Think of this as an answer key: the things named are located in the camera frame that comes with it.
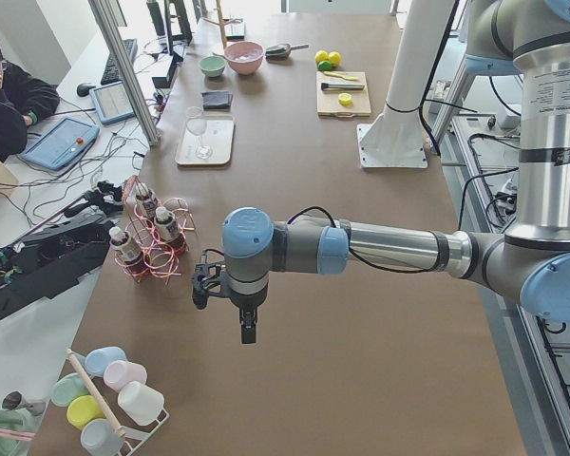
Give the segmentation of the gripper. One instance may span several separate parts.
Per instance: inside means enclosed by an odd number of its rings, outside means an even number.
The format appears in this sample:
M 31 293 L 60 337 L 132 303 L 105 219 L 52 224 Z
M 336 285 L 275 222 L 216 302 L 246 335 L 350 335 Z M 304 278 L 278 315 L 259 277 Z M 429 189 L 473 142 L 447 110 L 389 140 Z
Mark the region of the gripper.
M 268 280 L 260 279 L 252 282 L 243 282 L 236 279 L 229 280 L 231 302 L 238 308 L 241 324 L 241 342 L 255 343 L 257 308 L 266 300 L 268 293 Z

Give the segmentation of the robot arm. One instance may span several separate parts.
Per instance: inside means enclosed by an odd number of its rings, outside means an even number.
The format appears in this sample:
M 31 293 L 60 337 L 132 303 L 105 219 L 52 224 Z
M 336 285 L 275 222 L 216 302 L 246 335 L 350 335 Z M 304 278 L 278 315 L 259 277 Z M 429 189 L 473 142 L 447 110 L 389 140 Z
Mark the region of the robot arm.
M 246 17 L 250 39 L 264 45 L 304 42 L 340 50 L 346 66 L 364 71 L 379 100 L 394 63 L 399 31 L 384 15 L 264 14 Z M 212 212 L 204 220 L 216 240 L 224 217 L 253 206 L 284 220 L 305 207 L 320 217 L 429 233 L 455 227 L 441 166 L 359 167 L 354 122 L 315 112 L 314 60 L 300 52 L 290 63 L 265 64 L 237 76 L 234 158 L 209 175 Z M 474 285 L 443 273 L 392 274 L 351 262 L 340 275 L 271 276 L 248 352 L 334 344 L 363 347 L 401 341 L 413 347 L 470 347 L 493 335 Z

